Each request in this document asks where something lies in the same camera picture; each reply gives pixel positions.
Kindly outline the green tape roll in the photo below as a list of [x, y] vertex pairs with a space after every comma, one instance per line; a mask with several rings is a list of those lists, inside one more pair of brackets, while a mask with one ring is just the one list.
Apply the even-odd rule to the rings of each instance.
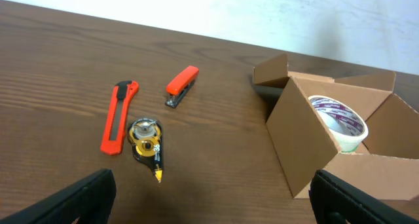
[[343, 153], [352, 153], [354, 151], [356, 151], [356, 149], [359, 147], [359, 145], [353, 146], [353, 147], [347, 147], [342, 149]]

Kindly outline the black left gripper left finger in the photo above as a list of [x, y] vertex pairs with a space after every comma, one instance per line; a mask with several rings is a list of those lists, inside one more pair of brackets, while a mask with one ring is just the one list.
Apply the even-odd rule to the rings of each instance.
[[107, 223], [116, 197], [110, 169], [101, 169], [1, 220], [10, 224]]

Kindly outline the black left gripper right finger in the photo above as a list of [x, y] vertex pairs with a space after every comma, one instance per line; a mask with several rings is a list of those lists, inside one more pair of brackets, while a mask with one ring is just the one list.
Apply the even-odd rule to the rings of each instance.
[[317, 223], [418, 224], [325, 170], [316, 171], [308, 193]]

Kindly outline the white tape roll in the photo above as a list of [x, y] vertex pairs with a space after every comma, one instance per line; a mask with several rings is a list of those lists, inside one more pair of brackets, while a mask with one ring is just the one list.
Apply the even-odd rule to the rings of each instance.
[[341, 150], [360, 145], [368, 136], [369, 129], [365, 121], [347, 105], [320, 95], [308, 99], [338, 141]]

